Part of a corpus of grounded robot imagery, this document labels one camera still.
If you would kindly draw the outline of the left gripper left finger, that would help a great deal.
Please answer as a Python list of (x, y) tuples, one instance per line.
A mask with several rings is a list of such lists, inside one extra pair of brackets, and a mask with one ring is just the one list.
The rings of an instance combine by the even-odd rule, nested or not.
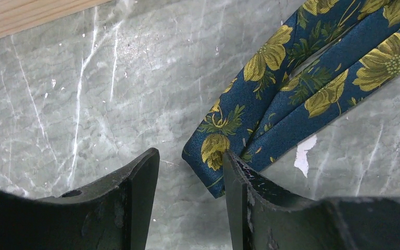
[(0, 249), (144, 249), (159, 172), (150, 148), (59, 197), (0, 190)]

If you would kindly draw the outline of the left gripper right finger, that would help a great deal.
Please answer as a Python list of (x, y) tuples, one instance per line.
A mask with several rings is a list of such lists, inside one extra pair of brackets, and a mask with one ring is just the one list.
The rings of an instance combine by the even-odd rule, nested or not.
[(400, 249), (400, 197), (312, 200), (223, 155), (233, 249)]

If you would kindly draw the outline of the blue yellow floral tie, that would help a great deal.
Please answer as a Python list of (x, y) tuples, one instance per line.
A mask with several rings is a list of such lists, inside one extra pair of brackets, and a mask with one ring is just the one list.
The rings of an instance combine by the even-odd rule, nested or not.
[(231, 81), (183, 148), (215, 198), (223, 154), (261, 171), (400, 75), (400, 1), (306, 1)]

